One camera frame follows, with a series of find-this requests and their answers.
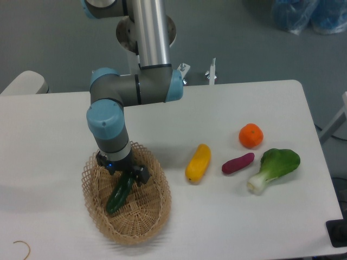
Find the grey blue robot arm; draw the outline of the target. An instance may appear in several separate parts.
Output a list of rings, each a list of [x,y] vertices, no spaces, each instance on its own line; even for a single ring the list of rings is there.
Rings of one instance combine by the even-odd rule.
[[[183,77],[172,68],[167,16],[163,1],[82,1],[89,18],[127,16],[134,23],[130,33],[139,56],[138,72],[120,76],[100,68],[90,82],[91,105],[86,118],[99,147],[97,162],[114,174],[127,173],[138,185],[150,178],[134,162],[124,107],[176,101],[183,96]]]

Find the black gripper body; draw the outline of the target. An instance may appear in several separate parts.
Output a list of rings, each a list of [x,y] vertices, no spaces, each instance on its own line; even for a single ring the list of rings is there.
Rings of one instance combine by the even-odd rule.
[[[123,172],[130,170],[132,168],[133,163],[133,152],[132,150],[130,150],[129,154],[121,160],[106,160],[104,168],[109,172],[110,175],[114,175],[117,171]]]

